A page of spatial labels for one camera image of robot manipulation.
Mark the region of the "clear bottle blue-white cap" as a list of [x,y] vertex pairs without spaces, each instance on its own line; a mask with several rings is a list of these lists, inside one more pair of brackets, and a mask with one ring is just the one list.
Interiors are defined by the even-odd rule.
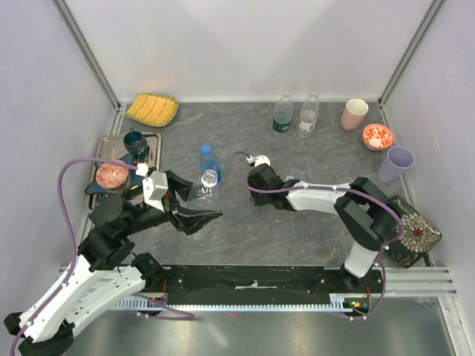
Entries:
[[207,169],[200,180],[192,185],[186,206],[196,211],[213,210],[217,207],[219,199],[218,174],[212,169]]

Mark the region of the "blue label bottle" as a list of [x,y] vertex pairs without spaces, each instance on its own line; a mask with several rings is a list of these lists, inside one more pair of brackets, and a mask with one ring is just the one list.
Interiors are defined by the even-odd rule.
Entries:
[[217,182],[221,182],[220,160],[209,144],[201,145],[200,147],[200,170],[201,173],[204,173],[206,170],[215,171],[217,173]]

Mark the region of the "green label bottle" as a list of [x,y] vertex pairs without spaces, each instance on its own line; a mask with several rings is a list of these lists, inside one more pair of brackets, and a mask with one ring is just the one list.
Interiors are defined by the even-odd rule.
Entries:
[[289,91],[282,93],[275,106],[272,129],[277,134],[286,134],[292,122],[292,98]]

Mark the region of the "red label clear bottle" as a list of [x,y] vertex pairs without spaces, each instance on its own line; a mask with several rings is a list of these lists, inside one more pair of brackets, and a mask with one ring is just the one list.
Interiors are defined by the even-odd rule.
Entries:
[[296,133],[300,138],[309,138],[315,128],[315,123],[319,114],[318,92],[311,92],[304,101],[298,120]]

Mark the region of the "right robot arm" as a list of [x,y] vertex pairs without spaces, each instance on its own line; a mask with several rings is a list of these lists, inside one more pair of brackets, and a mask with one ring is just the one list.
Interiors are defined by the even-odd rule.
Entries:
[[364,177],[342,185],[317,185],[299,179],[284,181],[264,163],[249,172],[247,183],[256,205],[339,216],[353,237],[339,275],[341,286],[347,291],[358,291],[366,284],[366,274],[382,246],[404,228],[401,214],[389,197]]

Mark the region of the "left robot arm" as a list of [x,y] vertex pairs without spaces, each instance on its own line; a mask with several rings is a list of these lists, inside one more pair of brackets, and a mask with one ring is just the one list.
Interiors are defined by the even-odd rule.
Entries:
[[130,235],[163,223],[191,235],[223,214],[181,206],[179,200],[187,199],[192,183],[172,171],[151,172],[141,188],[140,205],[116,194],[101,197],[89,216],[94,227],[73,247],[73,259],[63,274],[28,310],[4,319],[6,329],[15,337],[12,355],[63,355],[74,338],[115,303],[161,287],[166,270],[151,254],[142,253],[110,282],[90,290],[132,252],[135,244]]

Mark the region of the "orange patterned bowl left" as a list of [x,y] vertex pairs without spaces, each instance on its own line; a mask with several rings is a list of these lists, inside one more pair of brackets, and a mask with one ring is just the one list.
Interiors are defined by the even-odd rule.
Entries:
[[94,179],[100,188],[114,193],[124,191],[131,184],[129,169],[111,163],[102,163]]

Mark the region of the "orange patterned bowl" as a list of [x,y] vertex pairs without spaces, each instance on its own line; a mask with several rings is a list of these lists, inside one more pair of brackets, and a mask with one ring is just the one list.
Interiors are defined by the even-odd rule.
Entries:
[[363,143],[373,151],[383,151],[390,148],[395,140],[393,132],[386,126],[371,124],[362,131]]
[[94,179],[100,188],[114,193],[124,191],[131,184],[129,169],[111,163],[102,163]]

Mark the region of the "dark blue teacup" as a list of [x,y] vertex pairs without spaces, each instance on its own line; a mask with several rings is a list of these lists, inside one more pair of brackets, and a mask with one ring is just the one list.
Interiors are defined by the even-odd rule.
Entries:
[[123,145],[127,152],[133,155],[140,155],[148,149],[148,142],[145,135],[133,128],[123,137]]

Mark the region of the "black base bar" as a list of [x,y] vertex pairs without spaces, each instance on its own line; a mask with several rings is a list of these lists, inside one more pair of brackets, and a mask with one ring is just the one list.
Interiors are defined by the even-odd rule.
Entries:
[[325,303],[331,294],[378,294],[382,273],[356,278],[342,267],[170,265],[141,294],[165,293],[167,304]]

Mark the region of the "metal tray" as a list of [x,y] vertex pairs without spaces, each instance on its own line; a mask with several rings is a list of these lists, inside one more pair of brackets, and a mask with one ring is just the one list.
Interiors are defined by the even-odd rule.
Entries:
[[[147,163],[149,167],[159,168],[162,136],[159,133],[152,132],[141,133],[137,131],[137,134],[141,134],[147,140],[148,147],[142,152],[136,154],[135,148],[132,149],[133,153],[128,151],[127,145],[124,143],[124,138],[127,136],[139,138],[134,131],[131,131],[129,133],[105,136],[97,145],[96,157],[112,160],[118,159],[127,164],[137,164],[139,162]],[[121,194],[127,200],[132,201],[133,204],[138,204],[140,197],[143,195],[143,191],[139,188],[142,180],[130,173],[127,182],[119,189],[107,190],[106,188],[101,188],[95,179],[97,168],[101,164],[101,162],[94,163],[91,173],[91,183],[85,189],[85,194],[89,196],[89,210],[92,211],[94,209],[97,199],[109,193]]]

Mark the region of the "yellow woven plate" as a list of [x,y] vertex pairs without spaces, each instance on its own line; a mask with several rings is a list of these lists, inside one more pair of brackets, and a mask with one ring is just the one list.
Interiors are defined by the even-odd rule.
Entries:
[[136,122],[151,127],[164,127],[175,117],[178,101],[163,94],[140,93],[125,115]]

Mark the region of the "pink cup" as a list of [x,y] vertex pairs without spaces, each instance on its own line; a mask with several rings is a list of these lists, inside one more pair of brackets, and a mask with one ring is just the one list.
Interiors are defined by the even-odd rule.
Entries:
[[341,127],[354,131],[362,124],[368,110],[369,106],[363,99],[348,100],[341,115]]

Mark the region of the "orange patterned bowl right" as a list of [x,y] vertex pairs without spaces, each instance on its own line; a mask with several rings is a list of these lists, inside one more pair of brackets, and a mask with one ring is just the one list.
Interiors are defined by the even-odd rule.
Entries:
[[395,140],[393,132],[386,126],[371,124],[362,131],[363,143],[373,151],[383,151],[390,148]]

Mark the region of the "purple cup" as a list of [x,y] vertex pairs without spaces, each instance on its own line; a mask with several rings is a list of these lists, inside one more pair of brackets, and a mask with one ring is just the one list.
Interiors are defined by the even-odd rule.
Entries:
[[415,158],[411,151],[401,146],[394,146],[387,150],[376,176],[381,182],[393,182],[411,168],[414,162]]

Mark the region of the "dark patterned pouch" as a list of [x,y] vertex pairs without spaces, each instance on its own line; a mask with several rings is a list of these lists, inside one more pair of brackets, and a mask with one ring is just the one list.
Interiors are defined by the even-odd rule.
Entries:
[[404,231],[389,244],[388,253],[402,268],[410,268],[441,240],[442,233],[404,197],[395,195],[391,200]]

